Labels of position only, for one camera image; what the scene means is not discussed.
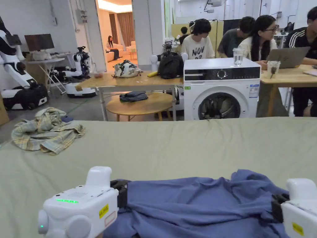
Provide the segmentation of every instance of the green led light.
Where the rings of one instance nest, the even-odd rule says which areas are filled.
[[[69,203],[79,203],[78,201],[73,201],[73,200],[65,200],[65,199],[56,199],[58,202],[69,202]]]

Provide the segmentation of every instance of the woman sitting on couch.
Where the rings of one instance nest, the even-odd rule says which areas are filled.
[[[107,50],[114,52],[114,60],[119,59],[119,50],[113,47],[112,36],[108,36]]]

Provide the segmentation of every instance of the woman with glasses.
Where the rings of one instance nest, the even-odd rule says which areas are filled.
[[[244,50],[244,56],[259,65],[262,70],[267,70],[267,57],[272,49],[277,49],[274,40],[276,31],[276,20],[269,15],[258,17],[255,21],[254,28],[250,37],[241,42],[239,48]],[[257,106],[257,117],[266,117],[268,111],[268,102],[272,85],[260,84],[259,101]],[[273,116],[288,116],[283,106],[281,94],[278,91],[274,99]]]

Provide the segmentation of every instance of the laptop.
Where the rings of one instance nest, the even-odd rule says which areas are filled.
[[[295,68],[301,65],[309,49],[310,47],[274,49],[267,60],[280,61],[280,69]]]

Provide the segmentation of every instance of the doorway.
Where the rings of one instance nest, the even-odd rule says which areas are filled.
[[[114,71],[114,65],[124,60],[138,64],[132,1],[96,0],[96,2],[107,71]],[[119,51],[119,59],[115,59],[116,50]]]

